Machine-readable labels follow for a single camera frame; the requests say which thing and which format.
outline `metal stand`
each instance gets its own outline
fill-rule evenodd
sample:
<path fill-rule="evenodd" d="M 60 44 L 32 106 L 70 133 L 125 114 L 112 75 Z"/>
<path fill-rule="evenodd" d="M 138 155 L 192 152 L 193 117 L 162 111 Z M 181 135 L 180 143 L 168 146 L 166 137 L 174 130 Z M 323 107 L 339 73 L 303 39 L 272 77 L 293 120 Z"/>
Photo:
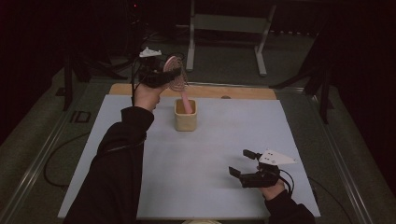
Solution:
<path fill-rule="evenodd" d="M 264 18 L 247 18 L 247 17 L 232 17 L 220 15 L 206 15 L 195 14 L 195 1 L 191 0 L 191 17 L 190 17 L 190 44 L 187 54 L 186 70 L 192 71 L 194 65 L 195 54 L 195 29 L 203 30 L 217 30 L 217 31 L 232 31 L 232 32 L 246 32 L 262 34 L 262 41 L 259 46 L 254 48 L 257 64 L 259 67 L 260 76 L 267 76 L 264 59 L 262 57 L 262 49 L 267 39 L 271 21 L 274 17 L 276 6 L 272 5 L 270 12 L 266 19 Z"/>

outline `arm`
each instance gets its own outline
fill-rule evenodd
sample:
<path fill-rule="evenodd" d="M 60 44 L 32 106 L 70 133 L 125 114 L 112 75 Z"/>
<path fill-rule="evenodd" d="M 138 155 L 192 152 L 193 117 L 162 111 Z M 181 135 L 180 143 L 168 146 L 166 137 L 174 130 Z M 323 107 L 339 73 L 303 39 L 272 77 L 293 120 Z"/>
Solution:
<path fill-rule="evenodd" d="M 121 110 L 121 122 L 113 124 L 99 145 L 65 224 L 134 223 L 142 180 L 143 150 L 151 113 L 166 87 L 151 89 L 141 84 L 134 106 Z"/>
<path fill-rule="evenodd" d="M 270 224 L 314 224 L 315 218 L 303 205 L 297 204 L 285 190 L 284 183 L 278 180 L 269 188 L 260 188 L 265 205 L 270 212 Z"/>

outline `dark background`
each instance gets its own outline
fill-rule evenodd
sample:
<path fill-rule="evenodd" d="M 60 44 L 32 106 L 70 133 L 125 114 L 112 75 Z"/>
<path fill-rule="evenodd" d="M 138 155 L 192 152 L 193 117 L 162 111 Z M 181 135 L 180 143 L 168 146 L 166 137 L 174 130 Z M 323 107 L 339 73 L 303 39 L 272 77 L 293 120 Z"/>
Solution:
<path fill-rule="evenodd" d="M 204 13 L 260 16 L 252 7 L 235 0 L 197 2 L 196 10 Z M 266 7 L 262 1 L 244 3 Z M 301 69 L 328 60 L 332 53 L 332 84 L 340 91 L 394 193 L 395 8 L 392 1 L 282 2 L 271 27 L 275 34 L 318 34 Z M 133 32 L 128 19 L 141 20 L 151 29 L 172 36 L 176 24 L 189 24 L 189 13 L 190 2 L 182 0 L 1 1 L 0 144 L 50 87 L 52 76 L 64 66 L 68 47 L 94 60 L 109 62 L 110 55 L 132 52 L 142 37 L 138 33 L 142 27 L 135 27 Z"/>

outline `floor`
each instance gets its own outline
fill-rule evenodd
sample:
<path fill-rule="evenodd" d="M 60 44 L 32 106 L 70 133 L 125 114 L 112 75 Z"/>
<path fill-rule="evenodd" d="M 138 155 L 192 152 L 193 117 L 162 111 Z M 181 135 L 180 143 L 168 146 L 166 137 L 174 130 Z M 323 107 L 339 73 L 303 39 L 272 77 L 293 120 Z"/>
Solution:
<path fill-rule="evenodd" d="M 163 54 L 187 55 L 184 31 L 176 39 L 153 35 L 144 47 Z M 243 85 L 268 88 L 297 74 L 315 39 L 270 34 L 263 58 L 268 76 L 260 77 L 253 54 L 254 41 L 219 38 L 198 33 L 191 83 Z M 0 147 L 0 223 L 62 223 L 57 218 L 67 185 L 77 166 L 104 96 L 120 80 L 101 75 L 89 83 L 74 80 L 74 101 L 63 111 L 64 98 L 55 96 L 63 86 L 61 70 L 52 87 Z M 120 71 L 130 81 L 131 68 Z M 293 137 L 318 196 L 317 223 L 394 223 L 396 201 L 347 113 L 337 89 L 331 87 L 329 124 L 318 116 L 316 97 L 302 92 L 306 80 L 296 82 L 276 97 L 284 107 Z M 87 122 L 76 122 L 74 111 Z M 147 221 L 142 223 L 182 223 Z M 262 223 L 221 220 L 221 223 Z"/>

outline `black cable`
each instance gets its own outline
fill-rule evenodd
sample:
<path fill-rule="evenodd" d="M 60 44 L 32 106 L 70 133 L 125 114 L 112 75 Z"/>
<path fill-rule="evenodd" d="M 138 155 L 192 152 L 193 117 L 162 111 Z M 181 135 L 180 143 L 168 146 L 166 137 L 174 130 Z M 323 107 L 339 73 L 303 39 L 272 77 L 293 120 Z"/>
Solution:
<path fill-rule="evenodd" d="M 293 177 L 291 177 L 291 175 L 288 172 L 284 171 L 284 170 L 279 170 L 279 171 L 287 174 L 290 177 L 291 185 L 292 185 L 292 187 L 291 187 L 291 194 L 292 194 L 294 192 L 294 179 L 293 179 Z"/>
<path fill-rule="evenodd" d="M 281 179 L 288 186 L 289 196 L 291 197 L 291 195 L 293 194 L 293 190 L 291 189 L 290 183 L 282 176 L 279 176 L 279 179 Z"/>
<path fill-rule="evenodd" d="M 137 67 L 136 72 L 134 71 L 134 67 L 136 66 L 136 63 L 139 62 L 139 67 Z M 134 62 L 132 64 L 132 74 L 131 74 L 131 88 L 132 88 L 132 105 L 134 105 L 134 92 L 136 91 L 136 88 L 139 86 L 139 84 L 137 84 L 137 86 L 134 86 L 134 79 L 136 78 L 137 73 L 140 70 L 140 67 L 142 66 L 142 63 L 140 62 L 140 58 L 137 57 L 134 59 Z"/>
<path fill-rule="evenodd" d="M 65 145 L 67 145 L 67 144 L 69 144 L 69 143 L 71 143 L 71 142 L 73 142 L 73 141 L 79 139 L 80 137 L 83 137 L 83 136 L 87 135 L 87 134 L 89 134 L 89 133 L 81 134 L 81 135 L 79 135 L 79 136 L 77 136 L 77 137 L 74 137 L 74 138 L 72 138 L 72 139 L 70 139 L 70 140 L 68 140 L 68 141 L 66 141 L 66 142 L 64 142 L 64 143 L 62 143 L 62 144 L 60 144 L 58 147 L 56 147 L 55 149 L 53 149 L 53 151 L 49 154 L 49 157 L 47 158 L 47 161 L 46 161 L 46 163 L 44 164 L 43 176 L 44 176 L 44 179 L 45 179 L 50 185 L 55 186 L 55 187 L 58 187 L 58 188 L 62 188 L 62 189 L 65 189 L 65 188 L 69 187 L 69 185 L 66 185 L 66 184 L 58 184 L 58 183 L 55 183 L 55 182 L 51 181 L 51 180 L 49 179 L 48 175 L 47 175 L 47 166 L 48 166 L 48 164 L 49 164 L 49 162 L 50 162 L 50 159 L 53 157 L 53 155 L 55 155 L 55 153 L 56 153 L 59 149 L 61 149 L 61 148 L 64 147 Z"/>
<path fill-rule="evenodd" d="M 323 188 L 337 203 L 338 205 L 340 205 L 341 209 L 344 211 L 344 213 L 346 214 L 347 219 L 349 220 L 349 223 L 352 224 L 352 219 L 350 218 L 349 214 L 347 213 L 347 210 L 345 209 L 345 207 L 334 197 L 334 195 L 332 195 L 323 185 L 321 185 L 317 180 L 315 180 L 312 177 L 308 177 L 309 180 L 312 180 L 313 182 L 315 182 L 317 185 L 319 185 L 321 188 Z"/>

